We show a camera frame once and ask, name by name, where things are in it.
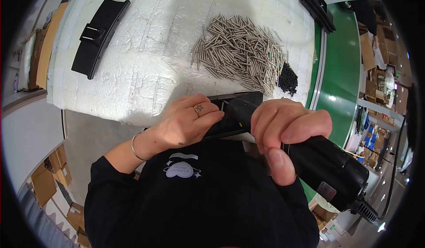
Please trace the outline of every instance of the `hand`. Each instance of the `hand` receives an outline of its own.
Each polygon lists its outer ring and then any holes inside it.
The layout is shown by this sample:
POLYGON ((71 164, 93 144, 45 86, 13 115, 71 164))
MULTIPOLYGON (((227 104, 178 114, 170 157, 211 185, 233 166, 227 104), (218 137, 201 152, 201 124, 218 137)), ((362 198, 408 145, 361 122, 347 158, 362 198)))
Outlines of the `hand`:
POLYGON ((180 148, 201 141, 223 116, 205 95, 187 95, 170 104, 151 133, 163 150, 180 148))
POLYGON ((295 181, 295 168, 280 144, 296 144, 312 136, 328 138, 332 120, 325 110, 308 110, 288 98, 263 102, 252 114, 251 135, 263 154, 273 180, 281 186, 295 181))

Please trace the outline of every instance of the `gold ring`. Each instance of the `gold ring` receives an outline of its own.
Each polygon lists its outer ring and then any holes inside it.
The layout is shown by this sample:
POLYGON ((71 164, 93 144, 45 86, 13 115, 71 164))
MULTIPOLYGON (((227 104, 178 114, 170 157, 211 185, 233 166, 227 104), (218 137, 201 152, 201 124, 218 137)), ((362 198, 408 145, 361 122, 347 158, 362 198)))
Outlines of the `gold ring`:
POLYGON ((193 107, 193 108, 195 109, 195 112, 196 112, 196 114, 198 115, 198 118, 199 118, 199 112, 198 112, 198 110, 195 107, 193 107))

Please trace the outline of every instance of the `finger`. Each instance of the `finger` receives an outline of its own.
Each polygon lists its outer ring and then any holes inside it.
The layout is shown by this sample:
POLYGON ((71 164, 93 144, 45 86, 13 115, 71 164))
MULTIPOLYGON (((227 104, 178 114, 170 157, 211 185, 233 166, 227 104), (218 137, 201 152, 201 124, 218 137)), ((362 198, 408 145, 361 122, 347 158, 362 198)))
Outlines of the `finger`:
POLYGON ((266 148, 280 148, 282 143, 280 137, 284 130, 297 118, 313 113, 304 107, 296 107, 294 105, 287 105, 279 109, 278 113, 274 117, 273 121, 267 127, 264 137, 263 144, 266 148))
POLYGON ((280 186, 287 186, 294 183, 296 178, 295 167, 283 150, 272 148, 266 158, 275 183, 280 186))
POLYGON ((325 110, 318 110, 295 119, 282 133, 280 140, 285 144, 296 144, 316 135, 328 138, 331 132, 331 116, 325 110))
POLYGON ((191 96, 190 98, 187 98, 181 102, 181 105, 184 108, 193 107, 196 104, 199 104, 201 102, 210 102, 209 98, 207 98, 204 94, 198 93, 194 96, 191 96))
POLYGON ((203 131, 206 128, 211 127, 213 124, 219 122, 224 116, 223 111, 215 111, 207 113, 204 116, 199 117, 193 121, 193 127, 203 131))
POLYGON ((300 102, 295 102, 289 98, 281 98, 277 100, 268 100, 260 104, 260 106, 254 111, 254 113, 251 116, 251 135, 254 135, 255 128, 257 125, 257 121, 260 118, 261 114, 267 107, 274 106, 276 110, 278 110, 283 105, 290 105, 290 106, 296 106, 296 107, 302 107, 304 108, 303 104, 300 102))
POLYGON ((195 119, 197 119, 198 117, 204 116, 207 113, 218 111, 218 106, 211 102, 202 102, 202 103, 196 104, 193 107, 189 107, 187 109, 197 110, 199 114, 199 116, 198 114, 196 115, 195 119))
POLYGON ((260 118, 255 126, 254 138, 257 143, 258 152, 264 154, 264 145, 263 145, 263 136, 264 133, 269 126, 269 124, 273 121, 274 117, 277 114, 276 109, 264 109, 263 113, 261 113, 260 118))
POLYGON ((255 133, 255 126, 257 125, 258 119, 260 118, 261 114, 263 113, 263 107, 260 106, 255 109, 255 111, 251 115, 251 135, 254 136, 255 133))

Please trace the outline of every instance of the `wrist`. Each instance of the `wrist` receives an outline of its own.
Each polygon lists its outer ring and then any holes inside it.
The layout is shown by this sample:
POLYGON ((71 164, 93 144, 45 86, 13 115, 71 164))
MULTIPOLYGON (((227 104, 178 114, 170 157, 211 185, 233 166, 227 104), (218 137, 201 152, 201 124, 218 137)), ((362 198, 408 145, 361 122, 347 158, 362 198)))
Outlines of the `wrist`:
POLYGON ((155 130, 152 127, 134 138, 133 147, 136 155, 144 160, 148 160, 169 149, 157 138, 155 130))

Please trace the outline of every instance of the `silver bangle bracelet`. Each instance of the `silver bangle bracelet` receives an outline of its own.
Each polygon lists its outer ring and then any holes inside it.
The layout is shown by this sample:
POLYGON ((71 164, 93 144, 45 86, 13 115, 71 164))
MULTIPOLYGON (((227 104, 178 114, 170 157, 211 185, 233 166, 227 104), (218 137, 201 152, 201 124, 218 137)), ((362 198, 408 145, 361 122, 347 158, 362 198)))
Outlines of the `silver bangle bracelet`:
POLYGON ((133 154, 139 159, 139 160, 143 160, 143 161, 146 161, 146 160, 144 160, 144 159, 142 159, 141 157, 139 157, 136 153, 135 153, 135 150, 134 150, 134 139, 135 139, 135 137, 137 136, 137 135, 139 135, 139 134, 142 134, 143 132, 140 132, 140 133, 137 133, 137 134, 135 134, 134 136, 133 136, 133 138, 131 139, 131 150, 133 151, 133 154))

